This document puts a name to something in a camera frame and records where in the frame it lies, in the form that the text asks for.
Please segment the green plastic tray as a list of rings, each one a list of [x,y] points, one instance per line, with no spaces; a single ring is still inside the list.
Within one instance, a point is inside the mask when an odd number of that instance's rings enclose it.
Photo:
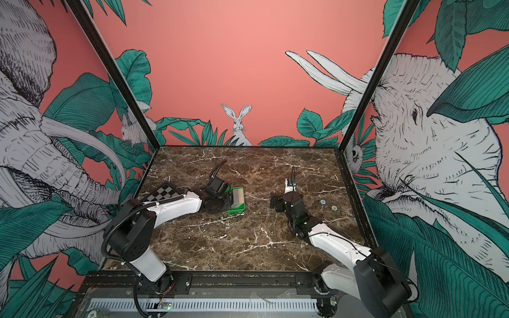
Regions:
[[[229,189],[228,193],[230,194],[233,201],[230,209],[227,210],[227,213],[229,214],[243,213],[246,209],[244,188],[242,187],[231,188]]]

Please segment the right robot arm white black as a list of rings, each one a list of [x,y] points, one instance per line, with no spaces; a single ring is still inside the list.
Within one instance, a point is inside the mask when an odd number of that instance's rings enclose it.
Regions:
[[[321,249],[337,261],[315,273],[320,294],[337,290],[359,299],[373,317],[392,317],[412,296],[405,276],[383,248],[370,249],[336,233],[310,215],[303,196],[296,192],[273,195],[270,208],[284,213],[293,236]]]

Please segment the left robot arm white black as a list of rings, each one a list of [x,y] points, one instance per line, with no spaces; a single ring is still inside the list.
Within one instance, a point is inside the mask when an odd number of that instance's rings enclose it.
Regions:
[[[232,188],[219,177],[198,188],[170,188],[170,194],[123,204],[103,234],[103,256],[128,264],[152,283],[159,282],[170,270],[150,247],[157,227],[185,215],[223,213],[245,204],[243,188]]]

